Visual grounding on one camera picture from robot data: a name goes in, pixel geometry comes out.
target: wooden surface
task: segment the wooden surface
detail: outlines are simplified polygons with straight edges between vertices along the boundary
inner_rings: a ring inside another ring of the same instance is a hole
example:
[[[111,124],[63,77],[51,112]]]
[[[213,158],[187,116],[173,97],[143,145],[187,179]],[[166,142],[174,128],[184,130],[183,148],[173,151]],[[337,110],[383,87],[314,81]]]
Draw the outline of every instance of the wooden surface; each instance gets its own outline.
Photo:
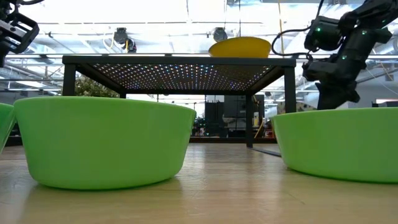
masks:
[[[0,155],[0,223],[396,224],[398,185],[312,177],[242,144],[191,144],[183,169],[168,181],[60,190],[32,180],[23,149],[9,147]]]

